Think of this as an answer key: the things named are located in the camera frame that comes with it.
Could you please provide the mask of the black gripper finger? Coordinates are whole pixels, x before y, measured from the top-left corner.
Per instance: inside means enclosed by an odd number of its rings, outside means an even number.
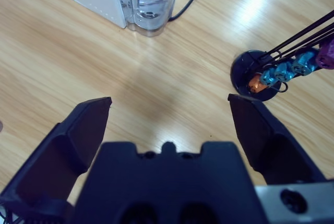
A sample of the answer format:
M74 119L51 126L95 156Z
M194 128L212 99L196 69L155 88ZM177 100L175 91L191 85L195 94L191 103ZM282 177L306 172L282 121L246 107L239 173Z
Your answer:
M228 101L247 160L268 185L326 181L310 156L262 101L236 94L230 94Z
M110 97L78 104L57 123L1 193L7 203L35 206L67 201L77 178L88 171L102 143Z

